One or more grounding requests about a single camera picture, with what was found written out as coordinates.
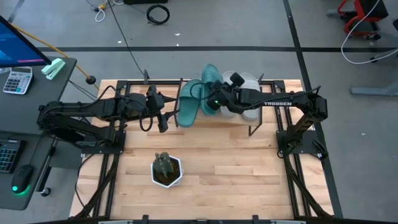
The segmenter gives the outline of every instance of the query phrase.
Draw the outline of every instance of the cable coil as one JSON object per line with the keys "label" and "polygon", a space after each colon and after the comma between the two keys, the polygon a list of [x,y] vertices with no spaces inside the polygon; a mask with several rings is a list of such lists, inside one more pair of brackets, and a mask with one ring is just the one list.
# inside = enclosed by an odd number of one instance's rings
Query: cable coil
{"label": "cable coil", "polygon": [[[163,21],[157,21],[157,20],[155,20],[152,16],[150,16],[150,12],[152,12],[152,10],[154,10],[154,9],[156,9],[156,8],[161,8],[161,9],[163,9],[163,10],[167,13],[167,17],[166,17],[165,20],[163,20]],[[147,10],[146,15],[147,15],[148,23],[151,23],[151,24],[153,24],[153,25],[162,25],[162,24],[165,24],[165,23],[170,19],[170,11],[169,11],[169,9],[167,9],[165,6],[162,6],[162,5],[159,5],[159,4],[149,7],[148,10]]]}

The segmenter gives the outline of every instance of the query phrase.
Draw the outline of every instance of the black desk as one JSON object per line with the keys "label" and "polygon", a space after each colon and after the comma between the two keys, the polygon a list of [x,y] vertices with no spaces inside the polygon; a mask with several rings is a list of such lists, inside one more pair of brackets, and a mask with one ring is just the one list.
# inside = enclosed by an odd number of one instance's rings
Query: black desk
{"label": "black desk", "polygon": [[[34,66],[33,76],[35,80],[30,84],[25,95],[0,92],[0,131],[40,134],[36,120],[39,115],[40,105],[46,105],[51,101],[58,101],[68,83],[70,75],[76,65],[74,58],[62,58],[66,65],[53,80],[46,79],[41,69],[44,66]],[[3,88],[8,73],[0,75],[0,87]]]}
{"label": "black desk", "polygon": [[[30,164],[34,171],[29,184],[29,191],[25,195],[15,195],[11,190],[13,174],[0,174],[0,208],[23,210],[27,207],[36,185],[42,175],[44,165],[49,157],[54,139],[40,136],[36,119],[39,115],[37,110],[40,105],[49,101],[58,101],[68,83],[70,75],[76,65],[74,58],[62,58],[66,65],[53,79],[48,80],[41,73],[43,66],[33,67],[34,82],[25,95],[12,95],[0,92],[0,138],[21,139],[27,141],[27,145],[17,163],[20,166]],[[0,86],[8,74],[0,76]]]}

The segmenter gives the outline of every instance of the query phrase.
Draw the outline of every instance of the green light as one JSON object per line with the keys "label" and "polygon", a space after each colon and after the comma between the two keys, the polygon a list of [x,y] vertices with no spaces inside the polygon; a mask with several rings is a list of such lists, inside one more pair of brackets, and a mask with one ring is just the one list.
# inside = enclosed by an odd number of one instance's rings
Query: green light
{"label": "green light", "polygon": [[30,190],[30,185],[28,185],[27,186],[27,188],[23,191],[23,192],[21,192],[21,193],[15,193],[15,195],[16,196],[25,196],[25,195],[27,195],[28,193],[29,193],[29,190]]}

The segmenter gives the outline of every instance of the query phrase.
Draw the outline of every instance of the white cable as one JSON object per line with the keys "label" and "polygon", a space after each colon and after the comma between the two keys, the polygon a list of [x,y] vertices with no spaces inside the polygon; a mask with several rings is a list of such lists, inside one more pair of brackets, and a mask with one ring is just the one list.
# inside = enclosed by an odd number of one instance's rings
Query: white cable
{"label": "white cable", "polygon": [[122,3],[116,3],[117,1],[119,1],[119,0],[113,0],[113,3],[115,3],[115,4],[124,4],[123,1],[122,1]]}
{"label": "white cable", "polygon": [[341,53],[343,54],[344,58],[345,58],[349,63],[353,63],[353,64],[355,64],[355,65],[362,65],[362,64],[366,64],[366,63],[371,63],[371,62],[374,62],[374,61],[377,61],[377,60],[380,60],[380,59],[383,59],[383,58],[386,58],[386,57],[390,57],[391,55],[393,55],[393,54],[395,54],[395,53],[398,52],[398,49],[397,49],[397,50],[393,51],[393,53],[390,53],[390,54],[388,54],[388,55],[385,55],[385,56],[383,56],[383,57],[381,57],[381,58],[375,58],[375,59],[373,59],[373,60],[369,60],[369,61],[367,61],[367,62],[353,62],[353,61],[351,61],[350,59],[348,59],[347,56],[344,54],[343,47],[344,47],[344,45],[346,44],[346,42],[347,42],[348,38],[350,37],[351,33],[355,30],[355,28],[356,28],[362,21],[364,21],[364,20],[373,12],[373,10],[376,8],[376,6],[377,6],[377,4],[379,4],[379,2],[380,2],[380,0],[378,0],[378,1],[375,3],[375,5],[373,6],[373,8],[369,11],[369,13],[368,13],[363,19],[361,19],[360,22],[357,23],[357,24],[354,26],[354,28],[351,29],[351,31],[350,31],[349,34],[347,35],[346,39],[344,40],[343,45],[341,46]]}
{"label": "white cable", "polygon": [[[106,14],[105,14],[105,11],[103,11],[102,9],[98,9],[98,10],[99,11],[97,12],[97,15],[95,16],[95,21],[96,22],[102,22],[105,19]],[[100,15],[101,12],[104,14],[104,17],[102,17],[102,19],[98,20],[98,15]]]}

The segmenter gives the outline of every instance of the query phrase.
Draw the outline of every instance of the computer monitor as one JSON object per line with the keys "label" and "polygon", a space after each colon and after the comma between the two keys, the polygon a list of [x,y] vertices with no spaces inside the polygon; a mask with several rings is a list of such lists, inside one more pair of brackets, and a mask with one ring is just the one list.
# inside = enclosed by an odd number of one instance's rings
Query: computer monitor
{"label": "computer monitor", "polygon": [[51,60],[0,16],[0,68],[48,64]]}

